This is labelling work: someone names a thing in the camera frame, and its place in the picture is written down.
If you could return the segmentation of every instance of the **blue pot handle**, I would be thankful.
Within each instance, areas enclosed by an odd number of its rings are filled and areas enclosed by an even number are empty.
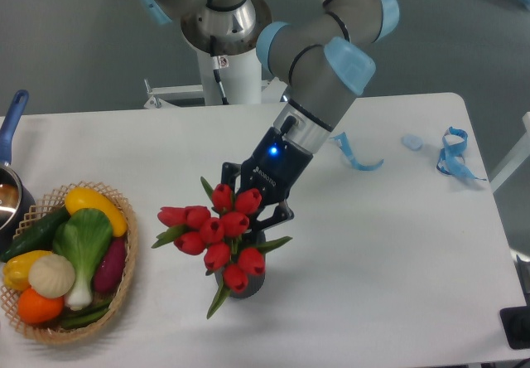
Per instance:
[[[9,106],[6,118],[0,128],[0,162],[11,164],[11,145],[18,121],[26,108],[30,95],[26,90],[18,90]]]

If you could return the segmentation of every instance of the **wicker basket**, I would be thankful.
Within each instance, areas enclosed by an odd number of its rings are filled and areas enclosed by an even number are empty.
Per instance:
[[[108,307],[108,312],[101,317],[97,322],[94,322],[87,327],[78,328],[74,330],[65,330],[59,326],[54,327],[32,327],[26,325],[20,320],[17,314],[17,302],[20,292],[2,286],[0,294],[2,309],[6,312],[6,316],[12,327],[17,332],[20,332],[27,338],[34,339],[38,342],[59,345],[78,341],[87,336],[93,335],[102,327],[104,327],[116,311],[122,306],[123,300],[127,294],[128,288],[131,285],[133,278],[134,264],[136,262],[138,250],[137,238],[137,221],[132,207],[129,205],[127,198],[125,198],[119,191],[114,190],[103,183],[80,182],[78,184],[70,184],[62,186],[59,189],[54,189],[51,194],[45,194],[44,197],[37,201],[36,205],[32,206],[30,211],[24,215],[24,220],[18,226],[15,236],[21,234],[27,227],[31,226],[36,220],[40,219],[47,212],[64,205],[65,196],[71,189],[81,186],[92,188],[99,191],[113,202],[115,206],[124,214],[128,223],[128,232],[125,235],[127,258],[125,260],[125,270],[123,271],[122,281],[114,292],[113,300]],[[94,300],[101,298],[97,293],[94,295]]]

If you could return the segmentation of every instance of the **dark vase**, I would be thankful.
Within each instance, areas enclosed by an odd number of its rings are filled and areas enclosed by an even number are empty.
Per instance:
[[[245,245],[260,245],[265,242],[265,232],[259,231],[257,233],[248,233],[243,235],[243,244]],[[215,272],[215,280],[219,285],[221,279],[223,279],[223,270],[217,270]],[[248,285],[241,293],[232,291],[230,297],[234,299],[246,299],[254,295],[262,287],[265,282],[265,274],[262,275],[249,275]]]

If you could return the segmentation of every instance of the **red tulip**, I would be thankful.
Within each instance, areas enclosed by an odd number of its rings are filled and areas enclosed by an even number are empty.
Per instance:
[[[181,235],[174,241],[175,246],[185,254],[202,254],[206,248],[205,242],[197,231],[190,231]]]
[[[210,245],[205,254],[205,266],[209,271],[220,269],[230,260],[230,247],[224,242]]]
[[[185,222],[194,230],[198,230],[211,217],[206,206],[187,206],[185,208]]]
[[[235,210],[244,213],[245,215],[252,215],[258,210],[259,204],[262,203],[262,195],[257,188],[251,188],[239,194],[235,199]]]
[[[167,227],[173,225],[184,225],[186,222],[185,208],[173,208],[171,206],[163,206],[158,212],[158,220]]]
[[[247,274],[237,264],[231,264],[224,269],[223,281],[227,287],[236,293],[241,293],[248,285]]]
[[[229,212],[221,216],[226,237],[237,237],[244,233],[250,225],[250,220],[241,212]]]
[[[232,189],[226,184],[218,184],[212,193],[214,208],[219,213],[232,210]]]
[[[210,217],[199,229],[200,238],[206,244],[213,244],[219,242],[224,237],[224,227],[216,217]]]
[[[239,254],[238,266],[247,274],[261,275],[265,273],[265,259],[256,248],[243,249]]]

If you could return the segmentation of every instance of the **blue joint cap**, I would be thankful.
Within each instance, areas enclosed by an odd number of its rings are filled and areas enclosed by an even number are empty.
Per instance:
[[[324,46],[325,58],[348,89],[360,96],[375,73],[373,60],[357,46],[336,36]]]
[[[399,23],[399,5],[397,0],[381,0],[383,5],[383,24],[377,40],[384,38]]]
[[[142,5],[147,9],[151,18],[159,25],[163,26],[171,22],[171,19],[160,9],[155,0],[141,0]]]
[[[284,26],[288,26],[286,22],[273,22],[265,28],[261,34],[259,34],[258,42],[256,43],[256,55],[258,60],[262,63],[262,66],[272,74],[272,71],[268,65],[268,54],[271,50],[272,41],[274,37]]]

